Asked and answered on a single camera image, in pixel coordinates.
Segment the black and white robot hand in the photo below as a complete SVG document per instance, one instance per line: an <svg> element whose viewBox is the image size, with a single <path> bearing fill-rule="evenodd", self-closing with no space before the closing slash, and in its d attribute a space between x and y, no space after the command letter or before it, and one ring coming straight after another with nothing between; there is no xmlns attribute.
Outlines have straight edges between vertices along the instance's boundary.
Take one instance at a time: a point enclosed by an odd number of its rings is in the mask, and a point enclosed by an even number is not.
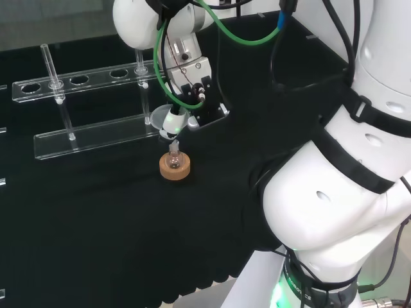
<svg viewBox="0 0 411 308"><path fill-rule="evenodd" d="M200 125L197 118L187 111L179 115L172 114L169 111L160 129L160 136L166 140L173 140L185 127L194 131L199 129Z"/></svg>

